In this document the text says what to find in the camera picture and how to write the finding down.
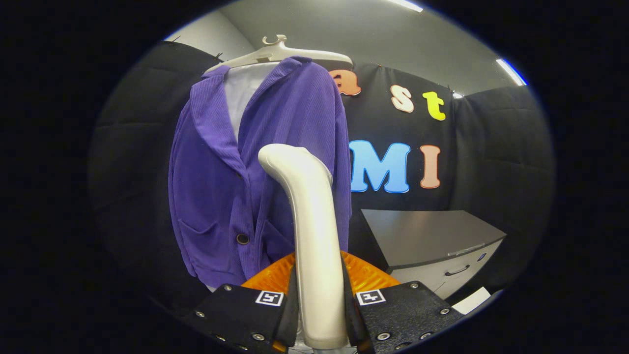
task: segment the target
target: drawer handle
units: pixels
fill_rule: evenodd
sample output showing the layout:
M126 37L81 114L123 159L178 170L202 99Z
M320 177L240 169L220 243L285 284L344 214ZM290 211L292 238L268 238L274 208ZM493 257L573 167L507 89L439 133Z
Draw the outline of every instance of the drawer handle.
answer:
M455 275L455 274L459 274L460 272L467 270L470 267L470 265L466 265L465 268L459 270L459 271L455 271L454 273L450 273L449 271L445 272L445 276L449 277L450 275Z

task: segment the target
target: cabinet drawer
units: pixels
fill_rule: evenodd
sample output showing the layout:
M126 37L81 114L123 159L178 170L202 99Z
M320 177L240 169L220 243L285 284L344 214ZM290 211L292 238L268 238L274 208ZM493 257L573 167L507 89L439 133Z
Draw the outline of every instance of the cabinet drawer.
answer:
M470 253L421 266L395 269L391 276L401 283L419 280L442 299L467 283L494 254L502 239Z

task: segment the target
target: hanger hook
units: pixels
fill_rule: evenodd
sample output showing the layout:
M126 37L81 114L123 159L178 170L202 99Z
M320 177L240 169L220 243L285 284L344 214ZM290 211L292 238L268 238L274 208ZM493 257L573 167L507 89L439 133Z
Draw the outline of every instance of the hanger hook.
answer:
M277 36L277 40L273 43L269 43L267 42L267 37L264 36L264 38L262 39L262 43L266 44L266 45L273 45L279 42L285 42L286 41L286 36L285 35L276 35Z

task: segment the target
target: jacket sleeve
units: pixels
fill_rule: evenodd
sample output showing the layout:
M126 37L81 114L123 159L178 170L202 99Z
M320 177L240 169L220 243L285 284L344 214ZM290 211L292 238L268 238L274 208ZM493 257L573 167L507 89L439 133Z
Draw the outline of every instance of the jacket sleeve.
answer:
M347 119L340 93L335 83L335 165L332 174L332 196L337 218L338 242L347 252L349 223L352 216L352 167L350 165Z

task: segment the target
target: white hanger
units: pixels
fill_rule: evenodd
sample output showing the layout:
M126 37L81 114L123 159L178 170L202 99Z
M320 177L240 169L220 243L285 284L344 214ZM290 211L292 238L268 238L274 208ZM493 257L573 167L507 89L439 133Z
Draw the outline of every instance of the white hanger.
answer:
M266 47L262 47L253 53L243 55L236 59L222 62L209 68L206 72L210 72L223 65L238 67L262 62L280 62L293 55L312 58L315 63L328 70L351 70L351 68L353 68L352 60L346 55L322 50L288 48L284 45L284 42L286 42L285 35L277 35L277 41L273 43L267 42L267 37L264 37L262 43L266 44Z

